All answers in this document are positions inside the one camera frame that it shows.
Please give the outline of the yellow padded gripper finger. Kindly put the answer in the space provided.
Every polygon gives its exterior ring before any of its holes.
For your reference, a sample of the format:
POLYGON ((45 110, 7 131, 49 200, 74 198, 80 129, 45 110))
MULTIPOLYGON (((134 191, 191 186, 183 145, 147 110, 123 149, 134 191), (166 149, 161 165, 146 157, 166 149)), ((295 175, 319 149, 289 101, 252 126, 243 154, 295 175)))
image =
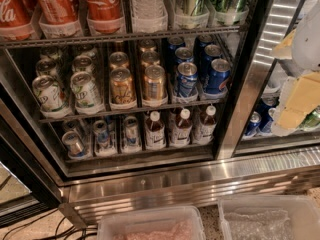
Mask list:
POLYGON ((271 55, 276 59, 292 58, 292 43, 296 30, 292 30, 279 44, 271 51, 271 55))
POLYGON ((288 77, 273 114, 272 134, 283 137, 293 133, 319 105, 320 72, 306 71, 297 78, 288 77))

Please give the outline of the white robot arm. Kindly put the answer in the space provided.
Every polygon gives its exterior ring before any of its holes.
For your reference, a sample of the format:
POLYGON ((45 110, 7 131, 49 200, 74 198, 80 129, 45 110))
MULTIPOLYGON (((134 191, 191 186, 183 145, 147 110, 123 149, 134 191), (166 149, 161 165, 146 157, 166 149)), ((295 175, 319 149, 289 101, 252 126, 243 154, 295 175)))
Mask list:
POLYGON ((320 105, 320 0, 296 29, 273 48, 271 55, 276 59, 292 59, 303 69, 299 77, 287 78, 274 112, 271 132, 287 136, 320 105))

